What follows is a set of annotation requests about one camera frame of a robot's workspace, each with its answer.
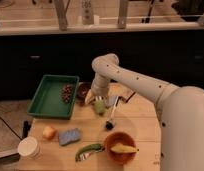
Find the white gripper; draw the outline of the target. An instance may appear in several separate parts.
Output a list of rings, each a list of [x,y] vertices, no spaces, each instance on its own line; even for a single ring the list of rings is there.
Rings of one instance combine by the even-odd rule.
[[[107,97],[109,92],[110,80],[106,77],[96,75],[92,85],[91,91],[94,96]]]

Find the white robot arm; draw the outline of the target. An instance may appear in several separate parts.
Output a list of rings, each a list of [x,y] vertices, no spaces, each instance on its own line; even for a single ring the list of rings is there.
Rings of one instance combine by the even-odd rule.
[[[94,58],[92,69],[95,96],[105,97],[115,80],[154,104],[161,127],[160,171],[204,171],[204,89],[122,68],[113,53]]]

